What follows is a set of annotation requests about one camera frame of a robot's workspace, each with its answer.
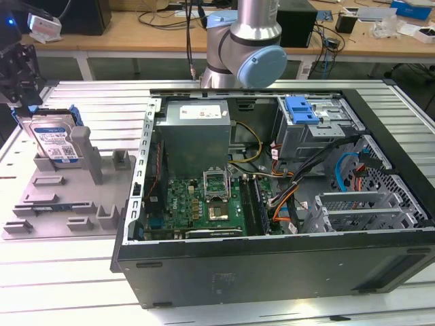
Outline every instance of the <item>chip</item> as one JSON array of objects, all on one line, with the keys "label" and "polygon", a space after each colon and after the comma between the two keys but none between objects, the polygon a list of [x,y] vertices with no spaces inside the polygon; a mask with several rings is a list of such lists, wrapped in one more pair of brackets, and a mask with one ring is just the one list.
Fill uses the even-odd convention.
[{"label": "chip", "polygon": [[210,221],[227,221],[228,220],[228,203],[214,202],[209,204]]}]

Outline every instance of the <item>ram slot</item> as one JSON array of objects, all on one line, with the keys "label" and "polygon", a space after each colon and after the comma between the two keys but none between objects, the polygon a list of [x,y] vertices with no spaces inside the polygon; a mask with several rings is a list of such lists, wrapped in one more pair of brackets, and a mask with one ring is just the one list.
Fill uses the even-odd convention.
[{"label": "ram slot", "polygon": [[239,188],[243,209],[243,216],[245,217],[246,234],[248,236],[255,236],[257,228],[255,223],[254,206],[251,203],[251,194],[248,187],[248,181],[239,178]]},{"label": "ram slot", "polygon": [[268,219],[261,198],[260,186],[258,185],[256,178],[249,180],[248,183],[249,191],[251,193],[251,205],[254,208],[254,221],[256,224],[257,235],[263,236],[268,230]]}]

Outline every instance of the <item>blue box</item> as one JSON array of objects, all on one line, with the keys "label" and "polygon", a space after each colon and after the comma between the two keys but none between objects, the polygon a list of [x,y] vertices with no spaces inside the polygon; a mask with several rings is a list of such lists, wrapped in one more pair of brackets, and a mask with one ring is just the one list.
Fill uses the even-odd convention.
[{"label": "blue box", "polygon": [[294,124],[319,124],[320,122],[313,112],[313,106],[303,96],[286,96],[285,107]]},{"label": "blue box", "polygon": [[391,8],[397,8],[396,15],[398,16],[411,17],[420,20],[426,20],[432,10],[431,7],[413,7],[412,5],[400,0],[393,0]]}]

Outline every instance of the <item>metal slotted table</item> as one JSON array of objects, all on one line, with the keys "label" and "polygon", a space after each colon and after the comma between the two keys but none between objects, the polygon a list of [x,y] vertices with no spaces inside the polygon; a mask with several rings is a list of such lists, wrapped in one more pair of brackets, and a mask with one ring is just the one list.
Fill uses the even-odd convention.
[{"label": "metal slotted table", "polygon": [[[62,82],[43,91],[44,106],[76,105],[102,155],[137,155],[152,88],[197,88],[192,81]],[[435,125],[397,86],[381,81],[278,81],[273,88],[355,88],[435,185]],[[0,150],[0,223],[35,170],[35,145],[19,128]],[[0,323],[51,325],[433,325],[435,265],[388,294],[143,310],[123,274],[109,270],[114,237],[0,241]]]}]

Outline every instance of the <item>green motherboard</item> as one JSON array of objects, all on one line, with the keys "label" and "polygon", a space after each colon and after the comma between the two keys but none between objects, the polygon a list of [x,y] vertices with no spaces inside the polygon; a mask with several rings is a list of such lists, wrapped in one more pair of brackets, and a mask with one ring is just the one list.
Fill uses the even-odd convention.
[{"label": "green motherboard", "polygon": [[[271,185],[267,178],[259,178],[261,203],[266,206],[272,196]],[[219,178],[207,178],[207,193],[225,190],[225,183]],[[172,237],[172,232],[183,234],[188,230],[228,230],[236,229],[241,236],[249,236],[247,216],[243,210],[241,180],[231,178],[228,185],[229,198],[225,201],[206,198],[204,180],[171,179],[168,184],[167,207],[162,217],[152,217],[148,229],[152,239]]]}]

